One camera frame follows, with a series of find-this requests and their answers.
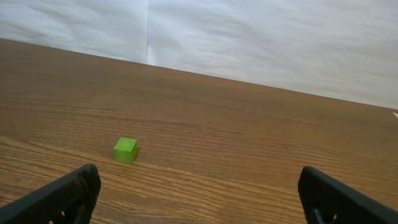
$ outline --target white wall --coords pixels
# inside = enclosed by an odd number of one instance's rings
[[[2,38],[398,109],[397,21],[393,0],[0,2]]]

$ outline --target black object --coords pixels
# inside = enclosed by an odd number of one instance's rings
[[[313,167],[303,168],[298,194],[308,224],[398,223],[398,212]]]
[[[101,181],[87,164],[0,208],[0,224],[87,224]],[[304,167],[298,193],[308,224],[393,224],[398,213],[313,167]]]
[[[97,168],[87,164],[0,208],[0,224],[89,223],[100,188]]]

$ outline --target green cube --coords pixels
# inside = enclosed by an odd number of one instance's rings
[[[114,146],[114,158],[125,163],[132,163],[137,155],[137,140],[120,138]]]

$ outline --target brown wooden surface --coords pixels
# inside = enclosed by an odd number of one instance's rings
[[[310,165],[398,210],[392,112],[0,40],[0,206],[94,163],[92,223],[305,223]]]

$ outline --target small green box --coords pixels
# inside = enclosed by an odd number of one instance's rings
[[[114,146],[114,158],[125,163],[132,163],[137,155],[137,140],[120,138]]]

